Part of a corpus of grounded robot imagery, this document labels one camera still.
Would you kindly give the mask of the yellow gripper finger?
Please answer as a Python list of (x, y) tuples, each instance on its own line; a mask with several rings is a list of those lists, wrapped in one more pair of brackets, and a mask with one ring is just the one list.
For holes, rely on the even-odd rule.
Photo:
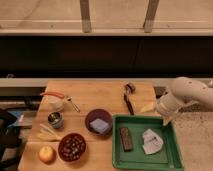
[(149, 104), (146, 104), (145, 106), (143, 106), (140, 111), (142, 113), (146, 113), (146, 112), (155, 112), (156, 111), (156, 103), (155, 102), (151, 102)]
[(172, 121), (172, 116), (163, 116), (163, 126), (167, 126)]

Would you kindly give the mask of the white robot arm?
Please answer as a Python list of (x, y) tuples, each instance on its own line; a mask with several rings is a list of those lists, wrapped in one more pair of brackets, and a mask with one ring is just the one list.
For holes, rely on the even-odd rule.
[(162, 116), (163, 125), (178, 117), (178, 111), (194, 103), (200, 103), (213, 109), (213, 88), (207, 84), (188, 77), (175, 78), (159, 99), (145, 105), (141, 112), (156, 111)]

